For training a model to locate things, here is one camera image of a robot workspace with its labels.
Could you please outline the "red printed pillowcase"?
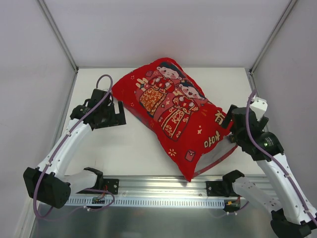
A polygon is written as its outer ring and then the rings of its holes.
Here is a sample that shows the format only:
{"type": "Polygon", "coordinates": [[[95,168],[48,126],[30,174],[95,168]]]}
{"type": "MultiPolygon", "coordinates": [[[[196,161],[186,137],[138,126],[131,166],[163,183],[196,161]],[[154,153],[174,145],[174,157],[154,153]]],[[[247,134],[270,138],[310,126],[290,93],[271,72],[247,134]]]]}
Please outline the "red printed pillowcase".
{"type": "Polygon", "coordinates": [[[229,139],[222,108],[171,58],[160,58],[130,72],[112,88],[113,96],[152,130],[187,181],[198,176],[203,154],[229,139]]]}

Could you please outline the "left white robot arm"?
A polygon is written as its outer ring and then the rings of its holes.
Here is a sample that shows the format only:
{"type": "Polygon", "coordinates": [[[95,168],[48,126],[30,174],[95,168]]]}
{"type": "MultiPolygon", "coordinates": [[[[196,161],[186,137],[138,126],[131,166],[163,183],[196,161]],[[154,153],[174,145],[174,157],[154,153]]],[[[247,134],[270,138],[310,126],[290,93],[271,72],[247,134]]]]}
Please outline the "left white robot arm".
{"type": "Polygon", "coordinates": [[[23,178],[29,197],[59,209],[73,194],[101,192],[105,187],[103,172],[87,167],[68,176],[66,170],[81,143],[95,129],[126,124],[122,101],[118,108],[116,113],[112,94],[100,89],[94,89],[84,104],[76,106],[53,149],[35,168],[25,170],[23,178]]]}

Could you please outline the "white pillow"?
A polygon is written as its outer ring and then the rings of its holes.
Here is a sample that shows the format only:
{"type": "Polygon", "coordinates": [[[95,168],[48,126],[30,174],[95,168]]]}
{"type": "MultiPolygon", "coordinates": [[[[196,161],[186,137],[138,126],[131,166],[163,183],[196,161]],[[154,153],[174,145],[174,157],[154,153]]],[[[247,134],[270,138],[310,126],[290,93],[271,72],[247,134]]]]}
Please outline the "white pillow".
{"type": "Polygon", "coordinates": [[[200,175],[216,166],[230,156],[236,148],[236,143],[231,143],[228,138],[223,139],[210,152],[200,157],[195,168],[195,174],[200,175]]]}

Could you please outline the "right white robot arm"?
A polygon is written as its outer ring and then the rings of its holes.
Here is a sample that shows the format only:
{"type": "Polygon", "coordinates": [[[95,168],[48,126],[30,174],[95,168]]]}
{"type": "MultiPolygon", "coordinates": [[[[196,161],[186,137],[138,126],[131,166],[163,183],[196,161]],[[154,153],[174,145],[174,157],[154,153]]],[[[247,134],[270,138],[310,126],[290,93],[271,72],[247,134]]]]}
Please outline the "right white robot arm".
{"type": "Polygon", "coordinates": [[[262,169],[278,199],[268,196],[238,170],[222,177],[222,191],[224,196],[240,195],[268,212],[270,226],[279,238],[305,238],[317,228],[317,210],[292,176],[278,138],[263,130],[267,122],[267,117],[257,119],[250,107],[231,105],[222,127],[230,129],[231,141],[262,169]]]}

